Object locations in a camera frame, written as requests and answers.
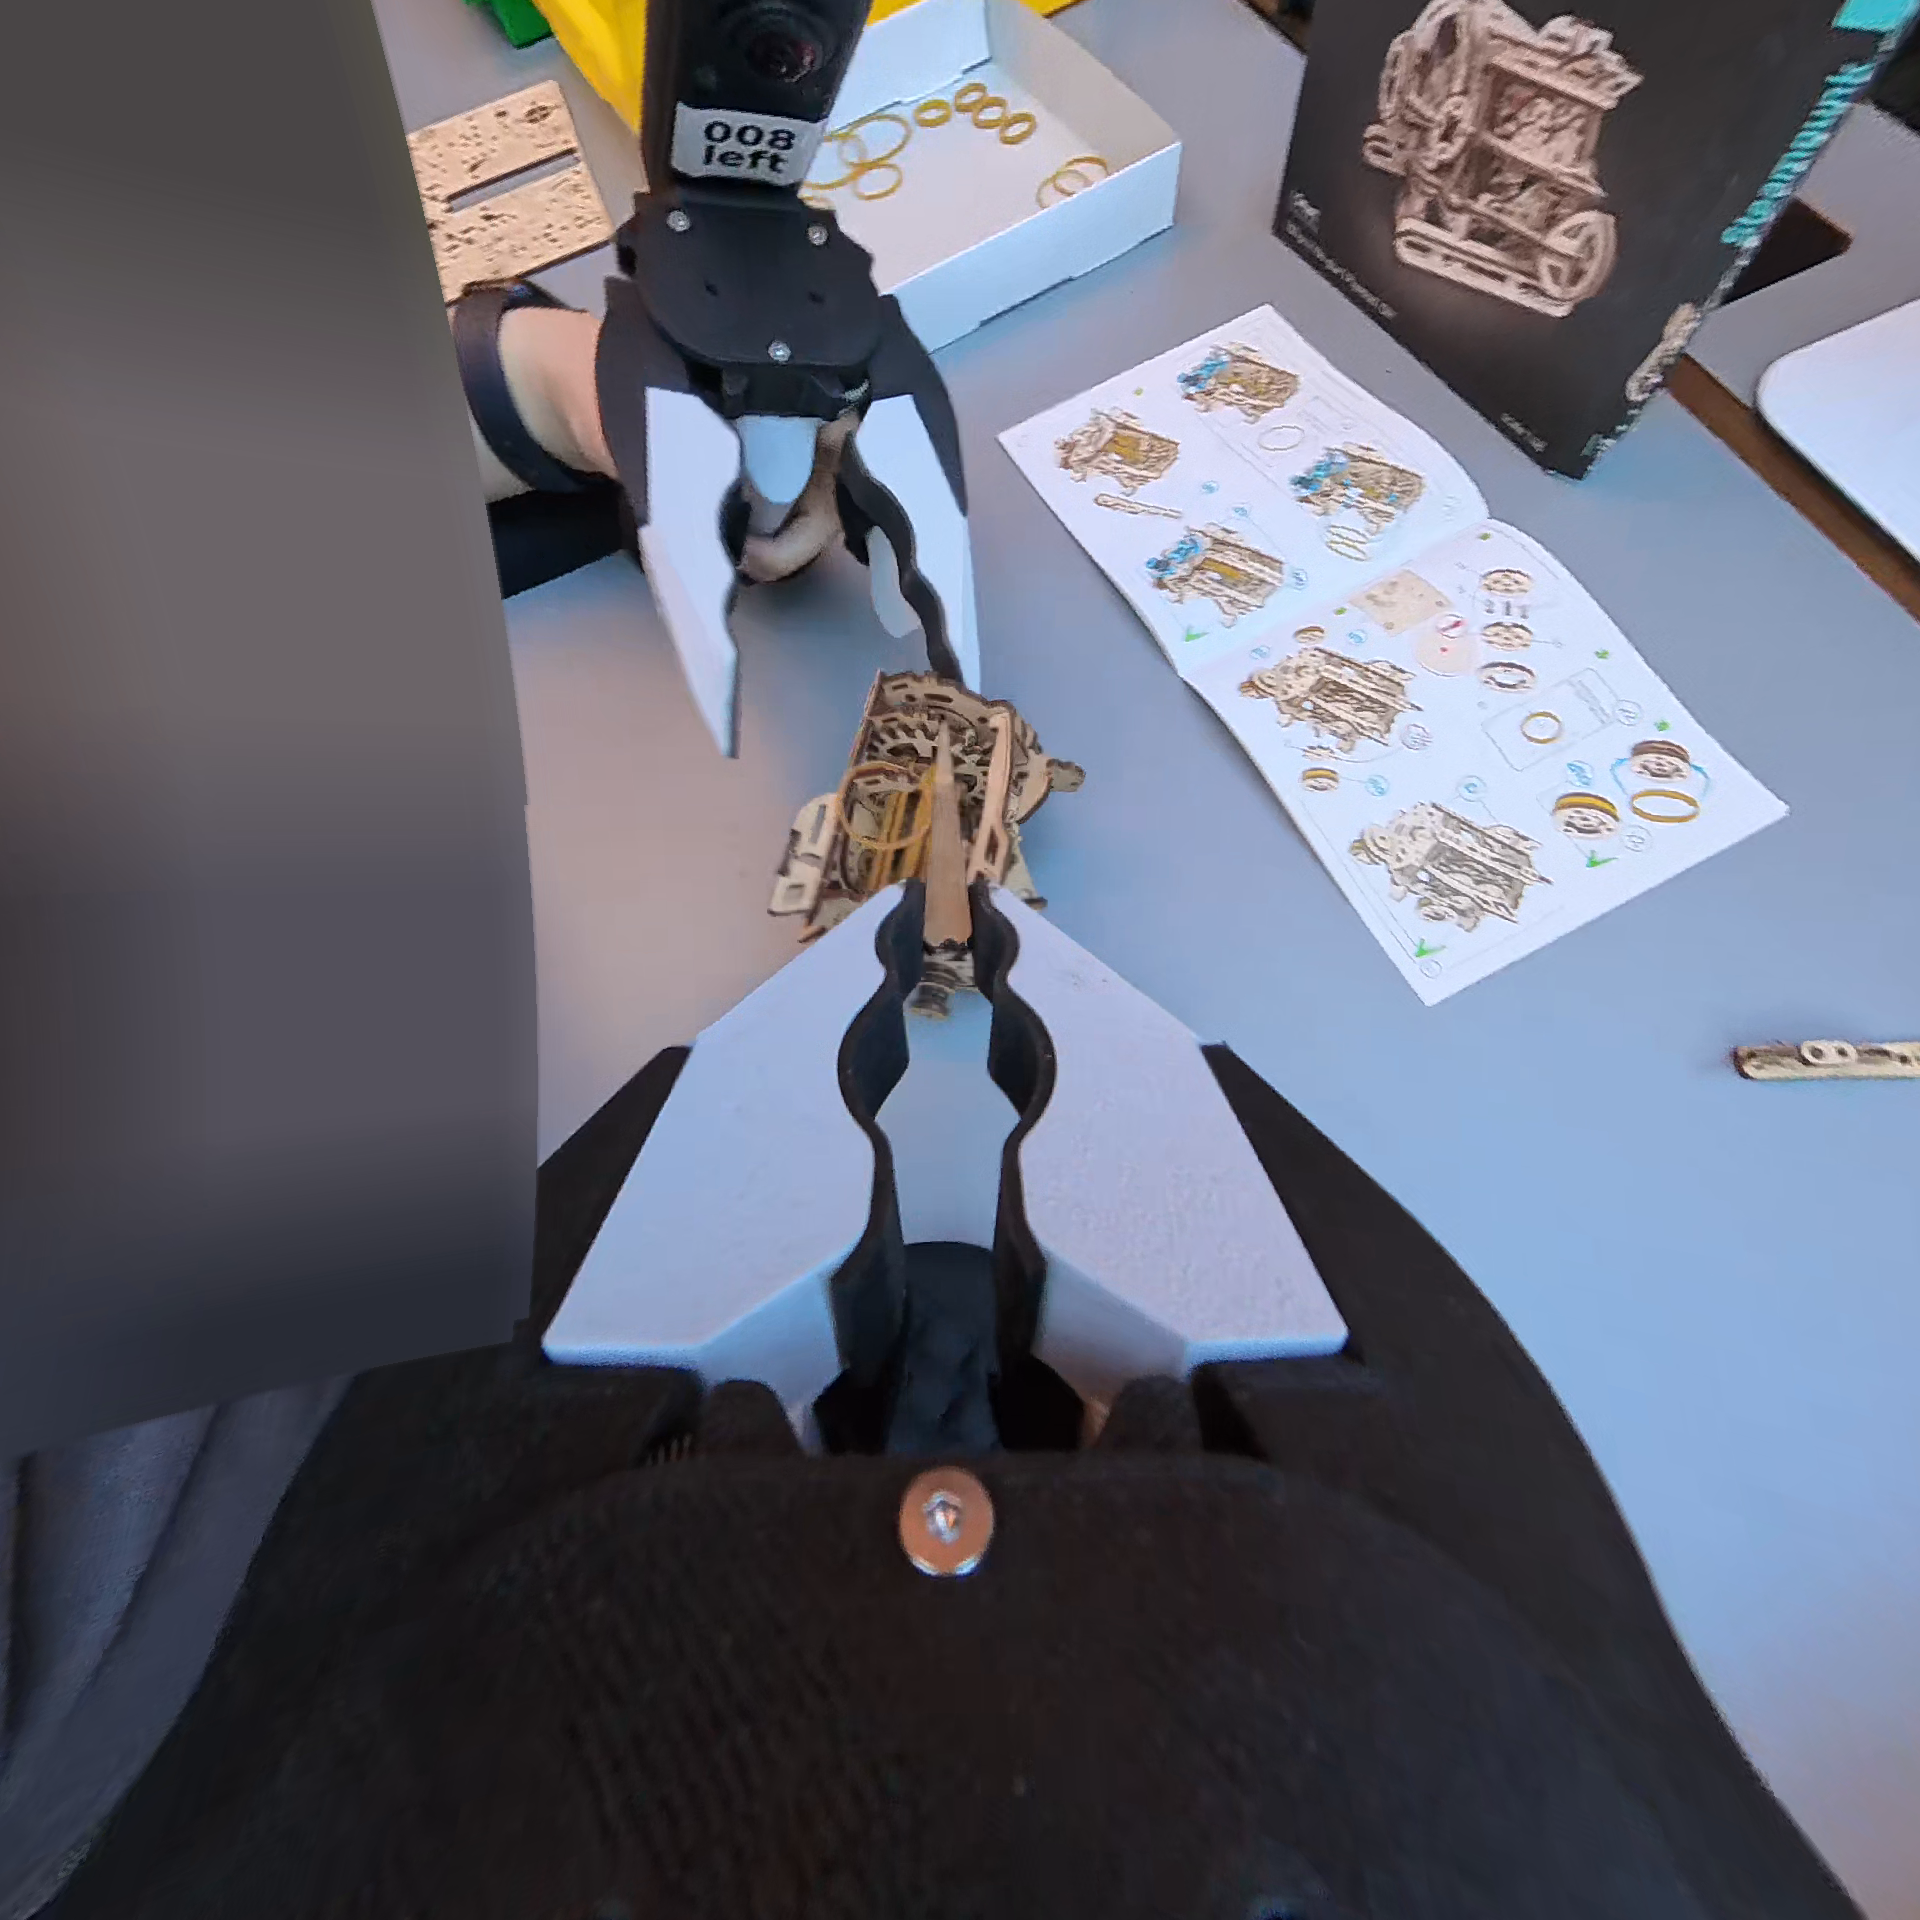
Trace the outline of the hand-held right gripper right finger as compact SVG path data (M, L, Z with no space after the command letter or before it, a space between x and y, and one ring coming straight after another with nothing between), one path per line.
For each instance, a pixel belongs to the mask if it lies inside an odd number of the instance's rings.
M1012 1115L993 1230L1005 1447L1083 1447L1145 1378L1347 1351L1349 1321L1207 1043L987 882L975 987Z

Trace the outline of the yellow box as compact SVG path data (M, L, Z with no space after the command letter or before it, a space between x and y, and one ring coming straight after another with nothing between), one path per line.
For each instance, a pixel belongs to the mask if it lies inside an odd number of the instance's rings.
M650 3L535 3L565 57L641 134Z

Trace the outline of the white cardboard tray box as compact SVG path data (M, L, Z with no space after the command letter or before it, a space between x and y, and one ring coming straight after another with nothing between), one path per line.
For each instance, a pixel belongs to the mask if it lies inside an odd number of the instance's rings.
M993 71L1124 169L1055 209L1002 222L994 209L828 210L871 255L925 348L942 351L1014 307L1081 279L1171 228L1185 144L1155 107L1058 26L1020 3L886 6L871 17L836 98L841 113L917 98Z

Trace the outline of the grey clothing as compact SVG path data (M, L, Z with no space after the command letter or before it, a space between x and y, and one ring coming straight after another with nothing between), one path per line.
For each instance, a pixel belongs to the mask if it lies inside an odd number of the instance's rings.
M5 1919L51 1906L174 1728L347 1383L5 1460Z

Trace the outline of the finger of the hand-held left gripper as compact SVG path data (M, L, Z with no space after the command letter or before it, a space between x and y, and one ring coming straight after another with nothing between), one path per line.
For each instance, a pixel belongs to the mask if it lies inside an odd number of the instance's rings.
M918 639L929 671L978 689L970 489L946 385L901 302L879 299L879 336L860 420L834 483L849 552L886 634Z
M737 561L724 514L741 458L731 423L687 385L687 364L655 329L634 282L607 282L597 338L603 440L694 714L734 759L738 656Z

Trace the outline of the wooden mechanical model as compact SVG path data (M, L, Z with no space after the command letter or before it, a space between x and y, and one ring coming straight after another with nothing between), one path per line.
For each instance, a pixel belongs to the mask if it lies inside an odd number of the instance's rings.
M925 876L940 759L950 768L964 876L1047 905L1025 863L1021 826L1086 772L1047 754L1009 703L930 673L878 674L846 772L802 806L775 876L771 914L793 920L802 945L886 887Z

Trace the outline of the laser-cut wooden sheet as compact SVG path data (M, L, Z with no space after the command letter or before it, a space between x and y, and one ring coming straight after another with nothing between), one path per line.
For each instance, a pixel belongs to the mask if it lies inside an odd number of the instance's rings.
M614 224L553 80L406 135L443 305L612 241Z

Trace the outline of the person's left hand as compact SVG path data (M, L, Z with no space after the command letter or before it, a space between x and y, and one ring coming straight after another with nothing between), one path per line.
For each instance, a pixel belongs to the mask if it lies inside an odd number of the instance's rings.
M471 289L447 310L487 503L524 494L621 498L597 392L602 320L524 279ZM820 423L804 492L773 534L749 535L749 584L787 580L834 548L836 481L855 432Z

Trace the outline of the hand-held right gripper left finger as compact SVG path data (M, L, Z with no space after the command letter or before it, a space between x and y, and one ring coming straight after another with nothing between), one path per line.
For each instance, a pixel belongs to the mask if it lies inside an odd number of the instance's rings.
M565 1368L883 1391L906 1329L895 1156L910 887L886 887L691 1044L556 1318Z

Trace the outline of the group of yellow rubber bands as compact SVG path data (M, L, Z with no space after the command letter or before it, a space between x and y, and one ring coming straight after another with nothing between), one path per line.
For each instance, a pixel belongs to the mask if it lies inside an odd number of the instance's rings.
M1002 222L1073 202L1124 169L1031 94L975 71L917 98L841 113L799 202L815 210L994 209Z

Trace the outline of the white rounded stand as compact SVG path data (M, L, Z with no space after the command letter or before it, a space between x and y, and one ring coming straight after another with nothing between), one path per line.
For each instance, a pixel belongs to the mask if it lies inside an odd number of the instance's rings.
M1772 361L1758 385L1772 432L1917 559L1917 302Z

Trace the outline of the black model kit box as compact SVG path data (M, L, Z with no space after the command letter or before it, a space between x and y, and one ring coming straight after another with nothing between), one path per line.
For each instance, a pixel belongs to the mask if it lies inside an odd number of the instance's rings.
M1916 3L1317 6L1276 236L1537 466L1587 476Z

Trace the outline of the small wooden strip piece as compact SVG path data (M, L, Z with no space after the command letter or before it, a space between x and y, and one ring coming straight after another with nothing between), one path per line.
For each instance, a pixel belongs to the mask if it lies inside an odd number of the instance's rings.
M1917 1040L1802 1040L1732 1050L1732 1065L1749 1083L1900 1083L1917 1079Z

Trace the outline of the illustrated instruction booklet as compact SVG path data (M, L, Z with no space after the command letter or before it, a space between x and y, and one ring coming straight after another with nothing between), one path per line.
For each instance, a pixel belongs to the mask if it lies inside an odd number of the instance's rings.
M1788 816L1553 552L1271 305L999 443L1423 1007Z

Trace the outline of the thin wooden model part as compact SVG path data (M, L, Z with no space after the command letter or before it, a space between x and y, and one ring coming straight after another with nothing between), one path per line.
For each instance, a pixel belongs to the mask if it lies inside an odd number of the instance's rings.
M970 843L963 835L957 779L946 729L935 737L907 826L907 863L924 886L921 974L910 1011L949 1017L953 999L973 990Z

